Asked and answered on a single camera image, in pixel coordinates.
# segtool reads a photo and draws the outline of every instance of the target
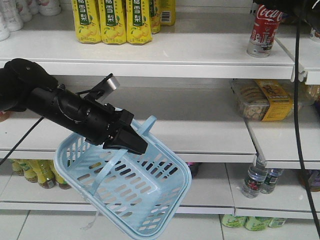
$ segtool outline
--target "robotic arm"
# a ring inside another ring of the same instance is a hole
[[[131,127],[134,115],[97,101],[118,86],[110,74],[91,90],[75,94],[58,84],[37,63],[16,58],[0,68],[0,111],[30,109],[84,136],[93,145],[103,144],[104,149],[125,148],[143,154],[148,144]]]
[[[253,0],[268,9],[277,9],[292,16],[301,17],[307,24],[320,33],[320,1],[306,0],[305,9],[301,13],[304,0]]]

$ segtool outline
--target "red can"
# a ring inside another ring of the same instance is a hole
[[[270,55],[274,44],[274,37],[278,30],[283,12],[270,10],[260,4],[256,12],[253,30],[246,52],[256,58]]]

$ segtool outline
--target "black cable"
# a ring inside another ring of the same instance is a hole
[[[303,1],[300,16],[306,7],[306,0]],[[294,58],[294,97],[293,97],[293,115],[294,115],[294,129],[296,137],[296,146],[299,156],[300,168],[302,179],[305,184],[305,190],[308,197],[310,209],[313,216],[313,221],[320,239],[320,224],[315,208],[314,200],[312,198],[311,189],[308,181],[308,176],[305,168],[304,157],[301,148],[300,131],[299,131],[299,119],[298,119],[298,89],[299,89],[299,44],[300,44],[300,29],[301,29],[301,17],[298,19],[296,25],[296,39],[295,39],[295,58]]]
[[[39,118],[38,121],[36,121],[35,124],[33,124],[32,127],[30,127],[30,129],[23,135],[23,137],[16,143],[16,145],[14,145],[14,147],[8,152],[7,155],[5,155],[5,157],[0,161],[0,165],[3,164],[8,157],[14,152],[14,150],[16,150],[16,148],[22,143],[22,141],[29,135],[29,133],[31,133],[31,131],[44,119],[44,117],[42,116],[41,118]]]

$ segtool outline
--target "basket handle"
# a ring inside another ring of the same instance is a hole
[[[117,162],[127,153],[127,149],[120,149],[114,155],[114,157],[108,161],[106,165],[101,169],[98,175],[95,177],[94,182],[89,190],[89,192],[94,196],[98,190],[99,185],[105,179],[105,176],[110,172],[110,170],[117,164]]]
[[[148,119],[140,126],[140,128],[137,130],[137,133],[139,135],[144,135],[150,131],[150,129],[155,124],[157,118],[153,115],[148,117]]]

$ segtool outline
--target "light blue basket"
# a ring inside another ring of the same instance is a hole
[[[131,126],[148,143],[145,154],[103,149],[73,133],[54,164],[86,201],[135,240],[154,240],[165,230],[191,185],[187,164],[149,131],[156,118]]]

